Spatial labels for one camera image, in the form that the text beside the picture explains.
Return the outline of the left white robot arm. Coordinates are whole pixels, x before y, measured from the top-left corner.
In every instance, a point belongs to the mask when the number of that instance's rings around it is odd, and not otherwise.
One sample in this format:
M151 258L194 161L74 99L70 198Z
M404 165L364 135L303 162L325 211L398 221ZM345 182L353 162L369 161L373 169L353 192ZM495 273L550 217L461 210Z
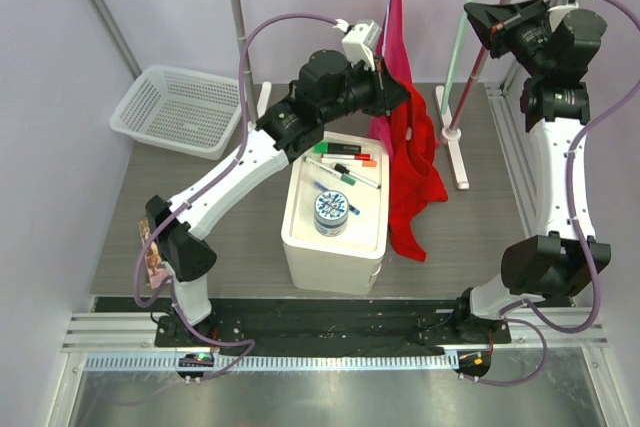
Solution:
M356 112L382 116L407 101L408 89L385 61L350 63L340 52L311 55L287 95L271 105L239 147L196 184L171 200L146 204L162 259L172 278L174 304L183 317L179 335L205 344L213 332L206 276L217 261L205 239L218 221L260 183L323 140L325 126Z

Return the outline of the mint green hanger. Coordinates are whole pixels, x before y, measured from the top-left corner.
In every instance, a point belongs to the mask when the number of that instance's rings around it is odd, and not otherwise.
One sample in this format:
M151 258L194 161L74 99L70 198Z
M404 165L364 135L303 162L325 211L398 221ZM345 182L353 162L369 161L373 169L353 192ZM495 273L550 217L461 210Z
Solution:
M466 4L468 2L475 2L475 1L476 0L464 0L463 4ZM452 85L454 82L455 73L459 64L460 56L461 56L462 50L464 49L466 31L467 31L466 25L467 25L466 14L462 13L460 16L460 20L458 22L456 36L455 36L454 43L451 50L447 76L444 83L442 103L440 106L440 113L442 115L449 112L448 102L451 94Z

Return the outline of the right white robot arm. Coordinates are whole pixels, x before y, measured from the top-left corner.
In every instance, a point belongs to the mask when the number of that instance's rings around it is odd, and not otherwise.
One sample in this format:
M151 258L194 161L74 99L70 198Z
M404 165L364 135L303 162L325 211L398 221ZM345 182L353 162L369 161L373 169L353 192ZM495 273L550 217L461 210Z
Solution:
M510 53L529 75L520 110L539 183L533 234L505 250L496 277L456 301L453 333L472 342L499 328L513 308L577 295L611 260L610 245L596 239L584 169L591 113L583 78L607 23L591 10L561 11L546 0L468 2L464 11L491 57Z

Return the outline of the red t shirt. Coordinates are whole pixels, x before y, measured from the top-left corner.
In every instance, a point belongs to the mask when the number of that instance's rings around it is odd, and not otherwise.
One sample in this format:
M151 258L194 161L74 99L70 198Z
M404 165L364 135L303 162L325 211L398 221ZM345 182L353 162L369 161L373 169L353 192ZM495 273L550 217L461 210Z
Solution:
M391 113L393 159L390 166L390 240L395 252L423 262L427 253L411 228L412 220L448 193L434 166L436 135L427 103L414 85L402 80L409 98Z

